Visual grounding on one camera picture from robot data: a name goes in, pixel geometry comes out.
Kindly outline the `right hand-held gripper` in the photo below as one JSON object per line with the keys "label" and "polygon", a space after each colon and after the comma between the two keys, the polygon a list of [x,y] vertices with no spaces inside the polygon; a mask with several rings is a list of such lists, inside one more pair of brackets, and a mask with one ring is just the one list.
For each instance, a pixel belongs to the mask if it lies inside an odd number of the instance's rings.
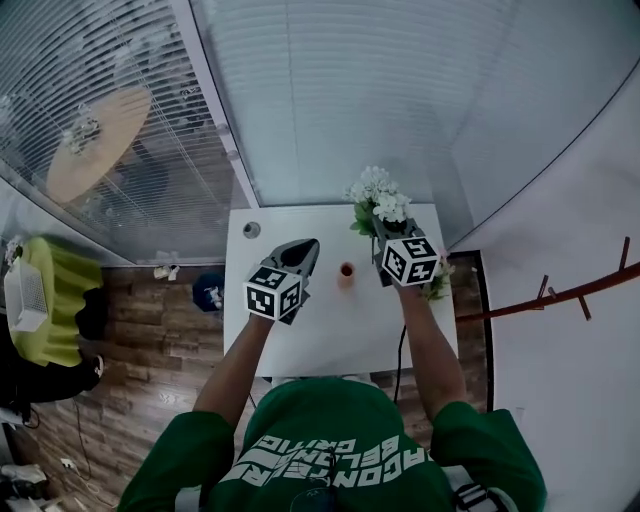
{"label": "right hand-held gripper", "polygon": [[413,218],[388,222],[375,216],[373,227],[379,247],[373,261],[383,287],[423,287],[433,280],[440,256]]}

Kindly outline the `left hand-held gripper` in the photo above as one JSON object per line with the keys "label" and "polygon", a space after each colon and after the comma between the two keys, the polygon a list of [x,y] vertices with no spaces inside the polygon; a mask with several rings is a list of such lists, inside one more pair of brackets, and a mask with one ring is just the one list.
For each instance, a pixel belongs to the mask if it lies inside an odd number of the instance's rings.
{"label": "left hand-held gripper", "polygon": [[273,249],[243,283],[245,309],[272,321],[293,321],[310,297],[306,288],[319,253],[320,242],[315,238]]}

